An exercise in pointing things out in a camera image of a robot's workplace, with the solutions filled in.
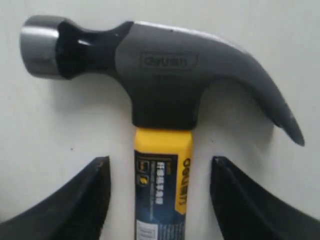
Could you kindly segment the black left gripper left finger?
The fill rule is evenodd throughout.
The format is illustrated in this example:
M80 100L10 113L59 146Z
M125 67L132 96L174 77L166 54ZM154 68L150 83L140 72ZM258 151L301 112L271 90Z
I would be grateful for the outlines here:
M111 198L107 156L96 157L56 192L0 224L2 240L98 240Z

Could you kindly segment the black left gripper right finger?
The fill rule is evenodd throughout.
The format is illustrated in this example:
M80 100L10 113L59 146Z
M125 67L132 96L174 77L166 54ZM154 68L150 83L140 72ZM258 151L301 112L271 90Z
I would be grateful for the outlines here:
M225 240L318 240L320 221L260 186L225 156L211 160L211 202Z

